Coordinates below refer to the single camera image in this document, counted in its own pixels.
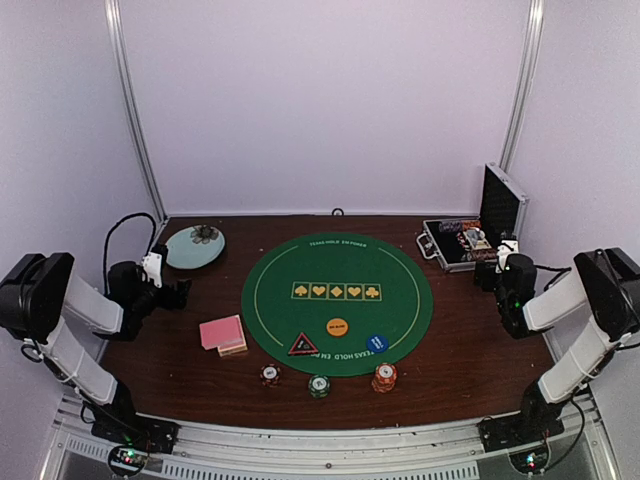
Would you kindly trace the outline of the blue small blind button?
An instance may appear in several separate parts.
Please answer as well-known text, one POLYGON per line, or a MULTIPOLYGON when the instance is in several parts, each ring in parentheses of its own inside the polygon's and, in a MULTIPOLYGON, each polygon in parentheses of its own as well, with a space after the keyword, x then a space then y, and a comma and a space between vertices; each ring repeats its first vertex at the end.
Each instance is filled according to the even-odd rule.
POLYGON ((371 335, 366 340, 366 348, 374 354, 380 354, 387 351, 389 346, 389 340, 381 334, 371 335))

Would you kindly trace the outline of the triangular black red dealer button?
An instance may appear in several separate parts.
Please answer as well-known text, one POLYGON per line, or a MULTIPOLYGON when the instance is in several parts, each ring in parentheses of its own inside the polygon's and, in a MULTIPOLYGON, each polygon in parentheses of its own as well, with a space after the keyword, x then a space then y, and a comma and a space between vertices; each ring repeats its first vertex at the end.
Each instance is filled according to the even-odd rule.
POLYGON ((289 356, 306 356, 318 353, 318 348, 304 332, 299 333, 288 351, 289 356))

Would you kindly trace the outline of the orange chip stack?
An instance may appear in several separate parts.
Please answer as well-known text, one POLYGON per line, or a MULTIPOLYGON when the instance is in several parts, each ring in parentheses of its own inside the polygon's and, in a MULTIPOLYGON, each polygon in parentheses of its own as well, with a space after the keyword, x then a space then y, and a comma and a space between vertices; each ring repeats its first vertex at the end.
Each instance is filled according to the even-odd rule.
POLYGON ((379 364, 371 381, 371 387, 376 393, 388 393, 394 389, 398 372, 393 364, 379 364))

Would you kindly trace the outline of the orange big blind button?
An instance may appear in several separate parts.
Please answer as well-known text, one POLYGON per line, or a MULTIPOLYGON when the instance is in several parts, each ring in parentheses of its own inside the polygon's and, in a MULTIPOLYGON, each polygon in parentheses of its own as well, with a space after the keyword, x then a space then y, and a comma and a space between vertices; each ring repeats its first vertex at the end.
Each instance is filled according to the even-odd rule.
POLYGON ((349 331, 349 324, 342 318, 333 318, 327 322, 326 331, 332 337, 343 337, 349 331))

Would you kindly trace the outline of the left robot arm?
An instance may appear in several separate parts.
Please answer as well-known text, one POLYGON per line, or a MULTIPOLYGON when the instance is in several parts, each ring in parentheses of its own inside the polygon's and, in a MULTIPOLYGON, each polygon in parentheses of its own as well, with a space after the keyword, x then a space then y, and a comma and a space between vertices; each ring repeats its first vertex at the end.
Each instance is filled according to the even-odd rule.
POLYGON ((47 361, 63 383, 89 401, 111 405, 119 381, 104 370, 72 332, 68 320, 95 335, 133 341, 154 310, 182 310, 192 282, 163 280, 164 255, 150 252, 142 261, 119 262, 107 272, 103 294, 75 272, 73 255, 24 255, 1 281, 1 327, 20 340, 27 356, 47 361))

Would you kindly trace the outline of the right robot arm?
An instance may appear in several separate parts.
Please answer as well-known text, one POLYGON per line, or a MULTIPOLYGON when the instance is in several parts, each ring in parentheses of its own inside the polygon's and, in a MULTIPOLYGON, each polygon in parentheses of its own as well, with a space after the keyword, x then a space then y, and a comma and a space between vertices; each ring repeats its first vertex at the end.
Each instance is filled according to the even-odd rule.
POLYGON ((639 264, 618 247, 581 252, 570 267, 547 267, 519 252, 515 242, 503 244, 476 265, 475 283, 495 295, 502 326, 515 339, 547 333, 564 321, 581 327, 524 395, 526 409, 512 423, 522 441, 545 431, 551 424, 547 407, 566 403, 639 332, 639 264))

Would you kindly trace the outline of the aluminium poker chip case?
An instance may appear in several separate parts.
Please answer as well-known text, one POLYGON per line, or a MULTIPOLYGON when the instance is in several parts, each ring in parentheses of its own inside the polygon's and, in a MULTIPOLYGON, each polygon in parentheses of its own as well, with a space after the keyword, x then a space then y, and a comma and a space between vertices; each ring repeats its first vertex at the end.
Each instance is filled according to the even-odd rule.
POLYGON ((504 240, 520 236, 529 198, 498 165, 484 168, 480 211, 471 217, 425 220, 416 244, 423 259, 448 273, 496 258, 504 240))

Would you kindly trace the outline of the light blue flower plate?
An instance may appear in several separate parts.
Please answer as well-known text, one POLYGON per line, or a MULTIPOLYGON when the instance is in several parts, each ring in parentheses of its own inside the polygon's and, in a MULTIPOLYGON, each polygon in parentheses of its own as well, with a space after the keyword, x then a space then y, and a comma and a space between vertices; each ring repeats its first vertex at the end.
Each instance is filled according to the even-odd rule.
POLYGON ((174 233, 166 242, 167 264, 179 270, 195 270, 213 262, 226 247, 224 234, 207 224, 174 233))

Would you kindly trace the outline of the red playing card deck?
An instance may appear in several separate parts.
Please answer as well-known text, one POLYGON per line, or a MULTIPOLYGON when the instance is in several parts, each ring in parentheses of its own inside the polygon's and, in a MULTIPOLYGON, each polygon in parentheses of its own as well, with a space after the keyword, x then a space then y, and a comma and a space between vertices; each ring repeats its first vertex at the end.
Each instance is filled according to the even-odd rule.
POLYGON ((239 315, 201 323, 199 333, 205 350, 229 349, 246 342, 239 315))

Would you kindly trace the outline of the playing card box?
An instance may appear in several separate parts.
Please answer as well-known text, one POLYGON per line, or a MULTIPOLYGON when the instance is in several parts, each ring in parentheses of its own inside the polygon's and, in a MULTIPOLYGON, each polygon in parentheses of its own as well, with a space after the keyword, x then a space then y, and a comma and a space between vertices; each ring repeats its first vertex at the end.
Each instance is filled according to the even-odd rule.
POLYGON ((226 356, 230 356, 230 355, 234 355, 234 354, 238 354, 238 353, 242 353, 245 352, 248 349, 247 344, 245 341, 242 342, 238 342, 236 344, 233 345, 229 345, 229 346, 225 346, 225 347, 219 347, 217 349, 218 354, 220 357, 226 357, 226 356))

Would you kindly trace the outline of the black white chip stack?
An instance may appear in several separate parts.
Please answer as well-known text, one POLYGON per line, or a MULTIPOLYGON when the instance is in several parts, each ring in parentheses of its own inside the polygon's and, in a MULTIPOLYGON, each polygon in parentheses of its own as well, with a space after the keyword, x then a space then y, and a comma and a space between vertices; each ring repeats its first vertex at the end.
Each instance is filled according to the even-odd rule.
POLYGON ((281 370, 275 364, 264 365, 260 370, 260 381, 263 386, 275 387, 280 383, 281 370))

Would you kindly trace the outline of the round green poker mat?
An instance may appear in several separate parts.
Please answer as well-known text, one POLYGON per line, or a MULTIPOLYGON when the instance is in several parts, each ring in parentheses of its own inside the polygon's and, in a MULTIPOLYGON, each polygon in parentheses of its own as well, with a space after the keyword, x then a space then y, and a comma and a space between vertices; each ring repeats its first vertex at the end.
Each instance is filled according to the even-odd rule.
POLYGON ((400 249, 353 233, 320 233, 268 252, 249 273, 242 319, 277 362, 329 377, 396 364, 426 335, 434 295, 400 249))

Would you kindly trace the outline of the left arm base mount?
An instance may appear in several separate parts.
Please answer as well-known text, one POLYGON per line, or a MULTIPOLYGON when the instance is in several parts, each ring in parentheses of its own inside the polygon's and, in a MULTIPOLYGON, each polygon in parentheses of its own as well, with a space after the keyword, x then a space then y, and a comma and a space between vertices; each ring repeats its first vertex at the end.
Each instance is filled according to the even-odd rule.
POLYGON ((113 419, 96 419, 91 427, 91 434, 148 453, 173 452, 180 429, 177 423, 148 417, 138 417, 137 422, 138 424, 131 429, 125 428, 113 419))

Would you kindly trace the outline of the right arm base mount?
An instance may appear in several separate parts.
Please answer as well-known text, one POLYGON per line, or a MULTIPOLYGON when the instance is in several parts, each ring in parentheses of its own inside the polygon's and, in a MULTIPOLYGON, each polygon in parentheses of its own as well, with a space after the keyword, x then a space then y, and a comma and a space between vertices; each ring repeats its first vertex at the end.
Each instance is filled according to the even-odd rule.
POLYGON ((542 442, 565 431, 560 420, 535 426, 527 423, 520 413, 499 418, 486 417, 477 424, 477 428, 485 452, 542 442))

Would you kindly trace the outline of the left aluminium frame post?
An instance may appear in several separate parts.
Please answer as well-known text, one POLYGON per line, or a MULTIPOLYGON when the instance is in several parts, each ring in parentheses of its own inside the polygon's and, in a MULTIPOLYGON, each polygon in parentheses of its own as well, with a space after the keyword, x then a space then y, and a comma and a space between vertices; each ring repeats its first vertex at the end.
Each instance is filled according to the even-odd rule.
POLYGON ((151 165, 142 121, 136 102, 122 25, 120 2, 118 0, 105 0, 104 8, 107 30, 124 101, 125 117, 132 138, 136 160, 140 167, 143 183, 150 197, 154 214, 158 220, 166 221, 168 215, 161 199, 159 186, 151 165))

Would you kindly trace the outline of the aluminium frame post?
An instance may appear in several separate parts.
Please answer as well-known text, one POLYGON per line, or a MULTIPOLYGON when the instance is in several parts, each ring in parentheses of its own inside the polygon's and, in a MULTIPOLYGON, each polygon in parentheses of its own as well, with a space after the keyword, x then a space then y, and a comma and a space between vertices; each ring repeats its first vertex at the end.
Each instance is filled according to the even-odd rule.
POLYGON ((154 214, 158 220, 166 221, 168 215, 161 199, 159 186, 151 165, 142 121, 136 102, 122 25, 120 2, 118 0, 105 0, 104 8, 107 30, 124 101, 125 117, 132 138, 136 160, 140 167, 143 183, 150 197, 154 214))
POLYGON ((538 64, 544 28, 544 14, 544 0, 531 0, 529 2, 529 13, 524 34, 518 80, 499 161, 499 166, 505 173, 510 171, 513 164, 519 136, 524 123, 526 108, 538 64))

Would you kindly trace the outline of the aluminium front rail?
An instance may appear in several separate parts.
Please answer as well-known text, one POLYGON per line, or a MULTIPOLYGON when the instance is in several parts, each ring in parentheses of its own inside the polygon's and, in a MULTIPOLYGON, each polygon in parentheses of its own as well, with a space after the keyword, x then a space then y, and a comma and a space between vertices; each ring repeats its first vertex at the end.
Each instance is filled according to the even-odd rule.
MULTIPOLYGON (((489 452, 480 418, 360 430, 276 430, 175 420, 171 454, 152 454, 132 479, 623 479, 595 401, 576 403, 579 442, 551 471, 521 473, 530 443, 489 452)), ((80 400, 64 395, 36 479, 118 479, 107 465, 112 442, 91 435, 80 400)))

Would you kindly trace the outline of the right aluminium frame post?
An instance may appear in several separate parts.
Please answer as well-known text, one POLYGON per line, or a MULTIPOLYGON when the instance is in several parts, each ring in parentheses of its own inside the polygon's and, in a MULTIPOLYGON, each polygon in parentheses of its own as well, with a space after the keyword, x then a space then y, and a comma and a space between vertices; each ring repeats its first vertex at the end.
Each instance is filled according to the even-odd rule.
POLYGON ((499 161, 499 166, 505 173, 510 171, 513 164, 519 136, 524 123, 526 108, 538 64, 544 28, 544 14, 544 0, 531 0, 529 2, 529 13, 524 34, 518 80, 499 161))

